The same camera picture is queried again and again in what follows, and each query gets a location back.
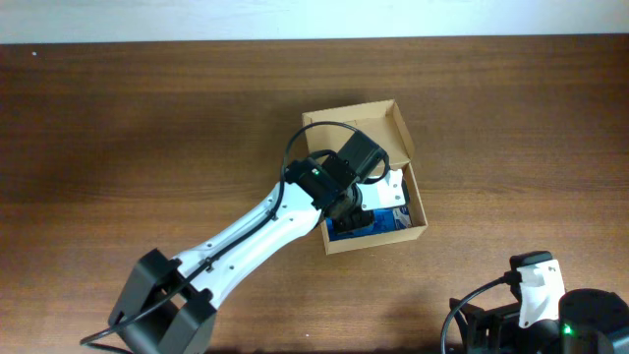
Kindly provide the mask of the small white staples box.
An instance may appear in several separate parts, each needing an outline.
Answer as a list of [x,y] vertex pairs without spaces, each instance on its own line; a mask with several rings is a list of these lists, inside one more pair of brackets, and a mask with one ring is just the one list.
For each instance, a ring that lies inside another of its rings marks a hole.
[[408,229],[413,226],[409,210],[406,206],[399,206],[392,210],[396,230]]

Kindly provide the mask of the cardboard box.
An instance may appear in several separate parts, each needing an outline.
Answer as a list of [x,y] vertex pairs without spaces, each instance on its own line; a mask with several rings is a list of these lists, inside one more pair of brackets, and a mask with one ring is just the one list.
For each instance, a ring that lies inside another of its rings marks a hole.
[[332,236],[331,224],[323,222],[321,232],[328,255],[416,240],[426,231],[428,221],[412,165],[415,146],[395,100],[306,112],[302,120],[304,125],[321,121],[341,122],[365,133],[387,152],[391,169],[402,173],[402,181],[406,183],[409,195],[406,202],[408,226],[400,230],[340,239]]

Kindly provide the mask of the blue plastic battery holder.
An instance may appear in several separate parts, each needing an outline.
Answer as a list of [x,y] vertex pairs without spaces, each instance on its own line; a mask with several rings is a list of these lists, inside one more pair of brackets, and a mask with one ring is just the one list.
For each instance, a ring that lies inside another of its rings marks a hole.
[[372,224],[353,231],[341,232],[341,228],[339,226],[336,226],[332,219],[327,218],[325,220],[325,225],[327,226],[329,239],[331,241],[339,241],[345,239],[372,236],[397,230],[393,212],[391,210],[376,209],[372,213]]

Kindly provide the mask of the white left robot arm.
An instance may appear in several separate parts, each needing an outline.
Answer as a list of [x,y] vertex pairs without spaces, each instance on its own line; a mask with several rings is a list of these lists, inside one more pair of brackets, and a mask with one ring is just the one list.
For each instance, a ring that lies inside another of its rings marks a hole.
[[154,249],[135,264],[108,319],[127,353],[202,353],[230,292],[322,219],[342,231],[371,226],[377,209],[406,203],[403,174],[359,130],[339,150],[283,160],[278,183],[247,214],[168,259]]

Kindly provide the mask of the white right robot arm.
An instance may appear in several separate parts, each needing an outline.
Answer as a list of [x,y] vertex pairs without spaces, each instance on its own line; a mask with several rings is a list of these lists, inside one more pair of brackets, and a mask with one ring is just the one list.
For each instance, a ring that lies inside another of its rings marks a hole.
[[[462,353],[622,354],[628,351],[628,304],[616,293],[595,288],[568,291],[558,260],[549,251],[509,259],[510,269],[461,299],[449,300],[439,350],[456,323]],[[471,301],[507,285],[515,302],[483,309]]]

